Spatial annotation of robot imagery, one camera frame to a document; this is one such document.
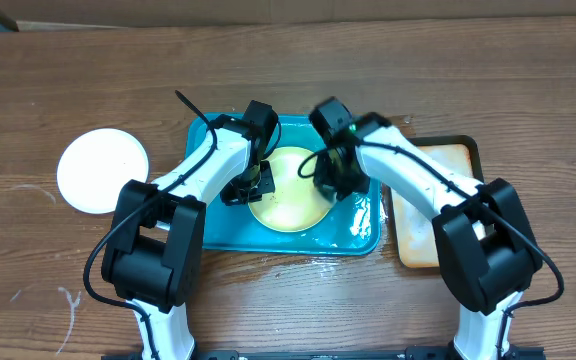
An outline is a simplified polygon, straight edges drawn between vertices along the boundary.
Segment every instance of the round white plate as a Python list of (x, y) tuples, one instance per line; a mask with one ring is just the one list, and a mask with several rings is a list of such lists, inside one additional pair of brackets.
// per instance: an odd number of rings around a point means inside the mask
[(148, 179), (148, 156), (134, 136), (117, 129), (81, 135), (66, 148), (57, 166), (61, 195), (89, 214), (114, 211), (121, 188), (131, 179)]

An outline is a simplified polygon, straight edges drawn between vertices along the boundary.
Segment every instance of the table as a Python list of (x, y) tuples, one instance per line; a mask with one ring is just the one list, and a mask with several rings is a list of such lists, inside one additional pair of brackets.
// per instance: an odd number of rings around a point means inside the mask
[[(556, 304), (521, 310), (511, 341), (576, 359), (576, 17), (0, 34), (0, 358), (59, 359), (140, 348), (134, 316), (83, 291), (86, 257), (111, 215), (59, 195), (57, 161), (80, 134), (134, 134), (151, 178), (184, 156), (193, 115), (251, 99), (307, 113), (338, 96), (356, 113), (409, 114), (418, 135), (467, 134), (484, 174), (521, 196), (567, 280)], [(399, 349), (441, 345), (458, 304), (437, 270), (398, 260), (392, 214), (364, 257), (206, 251), (188, 304), (202, 349)], [(93, 269), (99, 274), (100, 261)], [(95, 275), (106, 295), (112, 286)], [(555, 290), (548, 271), (526, 298)]]

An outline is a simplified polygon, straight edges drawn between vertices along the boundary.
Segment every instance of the white robotic arm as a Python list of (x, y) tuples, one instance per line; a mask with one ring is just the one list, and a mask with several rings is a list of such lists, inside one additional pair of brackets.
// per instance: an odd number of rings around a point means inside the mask
[[(183, 184), (177, 186), (170, 194), (184, 197), (194, 196), (197, 200), (210, 204), (219, 192), (235, 177), (248, 167), (252, 144), (240, 133), (221, 128), (216, 130), (217, 148), (205, 164), (193, 173)], [(212, 145), (212, 137), (207, 134), (204, 141), (175, 169), (155, 179), (159, 189), (172, 184), (179, 175), (184, 174), (202, 159)], [(169, 230), (170, 225), (162, 222), (157, 227)]]
[[(183, 198), (194, 196), (197, 200), (209, 205), (219, 192), (247, 167), (251, 149), (250, 140), (241, 134), (221, 128), (216, 130), (217, 148), (195, 173), (183, 184), (170, 191), (170, 194)], [(168, 174), (157, 178), (153, 184), (159, 189), (172, 184), (179, 175), (186, 173), (193, 165), (202, 159), (212, 145), (212, 137), (207, 134), (204, 141), (195, 151)], [(170, 230), (170, 224), (157, 222), (157, 227)], [(188, 330), (186, 304), (173, 306), (168, 313), (161, 312), (156, 306), (140, 300), (130, 300), (140, 306), (150, 316), (155, 347), (161, 359), (188, 360), (195, 348), (195, 340)], [(151, 358), (146, 324), (140, 321), (141, 315), (135, 312), (139, 332), (144, 343), (143, 359)]]
[[(419, 159), (452, 181), (469, 195), (477, 194), (479, 180), (462, 176), (440, 165), (417, 147), (412, 145), (394, 126), (380, 127), (364, 137), (366, 142), (400, 147), (414, 154)], [(441, 213), (444, 206), (457, 206), (464, 198), (449, 190), (435, 176), (422, 168), (409, 157), (392, 150), (373, 146), (359, 146), (356, 149), (357, 160), (363, 172), (376, 178), (391, 189), (397, 191), (408, 202), (415, 206), (428, 219), (432, 220)], [(481, 239), (485, 230), (481, 222), (473, 224), (475, 233)], [(503, 311), (516, 304), (521, 292), (515, 292), (501, 301), (495, 311), (488, 315), (473, 312), (460, 306), (459, 330), (453, 345), (464, 360), (492, 360), (497, 358), (497, 337), (499, 335)], [(503, 351), (508, 351), (508, 329), (504, 334)]]

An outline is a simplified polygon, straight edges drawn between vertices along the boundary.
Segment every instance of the teal plastic tray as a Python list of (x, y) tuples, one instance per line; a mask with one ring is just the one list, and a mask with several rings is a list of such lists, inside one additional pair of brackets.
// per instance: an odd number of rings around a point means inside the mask
[[(218, 113), (207, 113), (214, 120)], [(241, 119), (243, 114), (228, 114)], [(278, 147), (298, 146), (311, 151), (324, 147), (308, 117), (280, 115), (282, 135)], [(188, 129), (186, 154), (191, 154), (206, 137), (206, 125), (196, 119)], [(274, 144), (277, 131), (270, 140)], [(255, 219), (248, 205), (226, 206), (216, 198), (206, 211), (204, 248), (310, 255), (365, 255), (381, 235), (379, 204), (381, 186), (371, 180), (367, 195), (353, 194), (335, 204), (315, 226), (300, 232), (271, 230)]]

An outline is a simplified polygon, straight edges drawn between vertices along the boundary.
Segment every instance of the yellow plate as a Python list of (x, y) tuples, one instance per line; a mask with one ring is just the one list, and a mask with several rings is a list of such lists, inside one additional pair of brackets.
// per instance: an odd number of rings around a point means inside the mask
[[(297, 168), (312, 151), (299, 147), (277, 148), (268, 157), (275, 181), (275, 192), (264, 194), (260, 201), (249, 203), (255, 218), (273, 230), (306, 230), (326, 216), (333, 204), (315, 188), (312, 178), (297, 176)], [(304, 166), (303, 173), (315, 169), (316, 160)]]

